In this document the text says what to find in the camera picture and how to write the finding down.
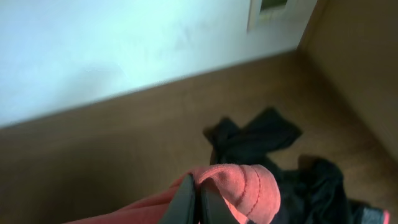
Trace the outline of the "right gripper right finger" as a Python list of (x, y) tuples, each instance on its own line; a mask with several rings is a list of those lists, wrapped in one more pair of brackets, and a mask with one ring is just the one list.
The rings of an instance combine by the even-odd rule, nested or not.
[(201, 186), (201, 224), (238, 224), (217, 187)]

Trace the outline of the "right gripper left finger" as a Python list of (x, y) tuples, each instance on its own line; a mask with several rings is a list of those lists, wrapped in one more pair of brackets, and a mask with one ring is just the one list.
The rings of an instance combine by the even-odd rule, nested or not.
[(158, 224), (194, 224), (196, 191), (194, 179), (187, 175), (182, 180), (166, 212)]

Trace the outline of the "orange t-shirt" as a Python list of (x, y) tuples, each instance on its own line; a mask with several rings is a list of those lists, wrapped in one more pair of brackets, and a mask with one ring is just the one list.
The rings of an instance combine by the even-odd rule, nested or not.
[(215, 184), (227, 211), (238, 223), (270, 223), (281, 205), (280, 191), (272, 173), (261, 165), (218, 164), (197, 167), (177, 179), (166, 191), (136, 201), (115, 212), (75, 220), (77, 224), (92, 223), (158, 223), (177, 198), (184, 179), (190, 179), (187, 205), (179, 205), (177, 213), (186, 215), (195, 207), (195, 196), (205, 181)]

